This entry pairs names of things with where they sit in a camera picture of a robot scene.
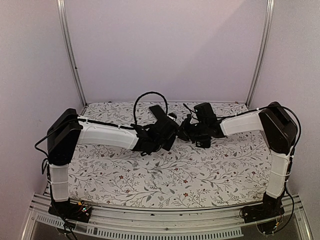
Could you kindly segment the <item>black phone case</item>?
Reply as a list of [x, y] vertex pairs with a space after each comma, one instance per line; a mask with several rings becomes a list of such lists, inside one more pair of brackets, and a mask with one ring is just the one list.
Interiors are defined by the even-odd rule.
[[208, 149], [211, 147], [211, 138], [209, 136], [199, 137], [196, 139], [195, 145], [198, 148]]

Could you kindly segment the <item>phone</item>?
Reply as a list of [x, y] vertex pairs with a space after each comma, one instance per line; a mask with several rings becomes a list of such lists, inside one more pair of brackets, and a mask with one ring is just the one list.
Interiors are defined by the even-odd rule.
[[163, 122], [166, 119], [167, 115], [159, 105], [150, 106], [148, 109], [157, 121]]

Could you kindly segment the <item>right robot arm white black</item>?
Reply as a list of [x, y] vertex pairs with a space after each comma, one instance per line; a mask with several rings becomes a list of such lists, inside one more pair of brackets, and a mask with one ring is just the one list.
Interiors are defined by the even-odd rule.
[[[196, 123], [192, 123], [196, 114]], [[210, 103], [200, 103], [190, 111], [181, 123], [177, 137], [191, 141], [200, 148], [209, 148], [211, 138], [225, 138], [235, 134], [260, 131], [271, 155], [268, 185], [263, 194], [258, 213], [269, 218], [278, 210], [286, 191], [296, 145], [301, 137], [298, 117], [278, 102], [248, 110], [240, 114], [218, 117]]]

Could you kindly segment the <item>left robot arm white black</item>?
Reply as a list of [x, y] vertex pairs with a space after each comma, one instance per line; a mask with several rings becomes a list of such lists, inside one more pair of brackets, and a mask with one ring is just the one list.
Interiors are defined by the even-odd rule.
[[142, 156], [164, 149], [169, 151], [176, 139], [179, 125], [164, 111], [156, 112], [156, 122], [141, 126], [123, 126], [90, 120], [68, 108], [47, 131], [49, 183], [55, 209], [63, 216], [74, 213], [69, 202], [68, 167], [77, 145], [94, 144], [120, 147]]

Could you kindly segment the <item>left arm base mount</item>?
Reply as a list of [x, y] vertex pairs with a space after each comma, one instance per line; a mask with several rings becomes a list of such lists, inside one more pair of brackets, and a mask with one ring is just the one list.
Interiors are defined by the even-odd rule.
[[74, 203], [70, 200], [62, 202], [52, 200], [48, 213], [61, 219], [88, 223], [92, 214], [92, 206], [83, 201]]

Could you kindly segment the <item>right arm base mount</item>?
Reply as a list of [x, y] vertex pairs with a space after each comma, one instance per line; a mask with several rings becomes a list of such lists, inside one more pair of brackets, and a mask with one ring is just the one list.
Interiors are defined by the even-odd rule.
[[262, 221], [283, 215], [285, 210], [282, 205], [272, 208], [267, 204], [246, 205], [239, 211], [239, 216], [245, 223]]

